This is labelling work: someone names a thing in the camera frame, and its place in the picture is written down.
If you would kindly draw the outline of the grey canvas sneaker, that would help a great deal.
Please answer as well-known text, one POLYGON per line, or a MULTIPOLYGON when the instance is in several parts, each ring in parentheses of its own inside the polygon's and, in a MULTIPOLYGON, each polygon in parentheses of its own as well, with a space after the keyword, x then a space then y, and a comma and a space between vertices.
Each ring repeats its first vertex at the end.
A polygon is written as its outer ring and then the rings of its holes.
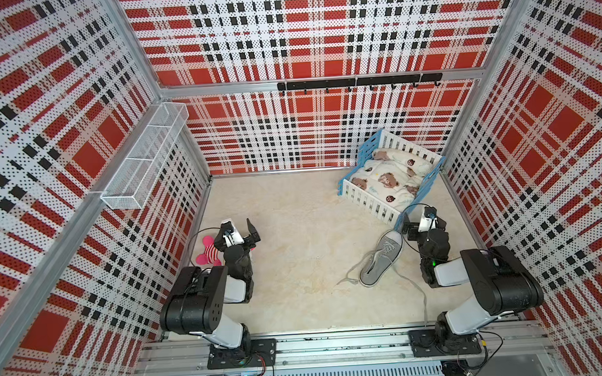
POLYGON ((397 230, 390 230, 381 236, 369 262, 361 269, 360 283, 371 288, 375 286, 385 272, 397 261, 402 248, 403 236, 397 230))

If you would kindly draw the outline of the grey shoelace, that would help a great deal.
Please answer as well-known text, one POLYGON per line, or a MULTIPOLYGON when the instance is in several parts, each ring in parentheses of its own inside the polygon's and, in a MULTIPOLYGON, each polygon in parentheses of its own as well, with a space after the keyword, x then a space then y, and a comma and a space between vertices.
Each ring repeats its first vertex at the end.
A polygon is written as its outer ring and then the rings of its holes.
MULTIPOLYGON (((366 259, 369 259, 370 256, 374 256, 375 254, 377 254, 377 251, 371 251, 368 253, 365 253, 364 256, 362 256, 362 258, 355 264, 353 265, 347 272, 344 278, 340 279, 340 281, 338 281, 335 286, 338 286, 340 284, 343 283, 349 283, 352 285, 358 285, 360 283, 360 278, 358 276, 358 278, 352 278, 350 277, 350 273, 355 270, 356 268, 358 268, 361 264, 363 264, 366 259)), ((399 278, 406 280, 408 283, 410 283, 411 285, 413 285, 413 287, 420 292, 420 295, 423 296, 423 321, 422 321, 422 327, 427 328, 429 326, 429 320, 428 320, 428 308, 427 308, 427 304, 428 304, 428 297, 426 292, 420 287, 420 285, 418 285, 418 283, 416 283, 414 280, 408 278, 405 275, 402 275, 396 268, 395 266, 395 261, 394 259, 389 259, 388 258, 389 263, 391 263, 390 268, 392 269, 392 271, 394 271, 395 275, 397 275, 399 278)))

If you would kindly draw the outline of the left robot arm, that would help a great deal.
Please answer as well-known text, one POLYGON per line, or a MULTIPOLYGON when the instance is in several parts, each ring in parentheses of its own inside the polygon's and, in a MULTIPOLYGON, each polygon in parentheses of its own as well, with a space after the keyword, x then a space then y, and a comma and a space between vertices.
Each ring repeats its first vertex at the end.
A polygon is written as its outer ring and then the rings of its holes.
POLYGON ((215 236, 203 237, 204 252, 179 272, 160 312, 164 331, 210 343, 211 370, 247 366, 255 356, 248 327, 224 311, 226 304, 249 303, 253 296, 252 252, 260 235, 251 221, 247 228, 242 235, 228 219, 215 236))

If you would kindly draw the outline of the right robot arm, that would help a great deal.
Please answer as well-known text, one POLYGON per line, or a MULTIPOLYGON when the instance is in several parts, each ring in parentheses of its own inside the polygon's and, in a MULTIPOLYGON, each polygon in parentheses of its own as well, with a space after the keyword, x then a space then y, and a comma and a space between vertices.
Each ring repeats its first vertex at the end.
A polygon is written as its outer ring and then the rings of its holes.
POLYGON ((467 249, 450 260, 446 223, 436 208, 424 208, 420 221, 407 213, 401 233, 416 241, 423 281, 431 288, 469 284, 472 296, 451 311, 440 313, 432 329, 412 331, 411 343, 418 357, 435 351, 443 355, 477 354, 480 329, 507 314, 539 307, 544 291, 539 282, 507 247, 467 249))

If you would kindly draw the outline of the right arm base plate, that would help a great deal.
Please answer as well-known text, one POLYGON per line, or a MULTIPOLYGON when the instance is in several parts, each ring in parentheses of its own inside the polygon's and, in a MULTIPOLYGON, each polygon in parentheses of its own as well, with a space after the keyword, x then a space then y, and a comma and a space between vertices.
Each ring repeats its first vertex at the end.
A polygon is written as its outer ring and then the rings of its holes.
POLYGON ((408 335, 414 357, 467 356, 483 352, 476 335, 442 334, 435 329, 411 330, 408 335))

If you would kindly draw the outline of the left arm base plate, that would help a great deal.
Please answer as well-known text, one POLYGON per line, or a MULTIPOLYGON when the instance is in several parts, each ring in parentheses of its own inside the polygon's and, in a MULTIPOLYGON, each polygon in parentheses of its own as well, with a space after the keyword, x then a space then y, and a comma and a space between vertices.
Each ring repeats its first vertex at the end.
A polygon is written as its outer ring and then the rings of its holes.
POLYGON ((208 370, 256 368, 264 364, 266 367, 273 366, 277 356, 277 342, 276 339, 256 338, 251 340, 246 349, 211 344, 206 366, 208 370))

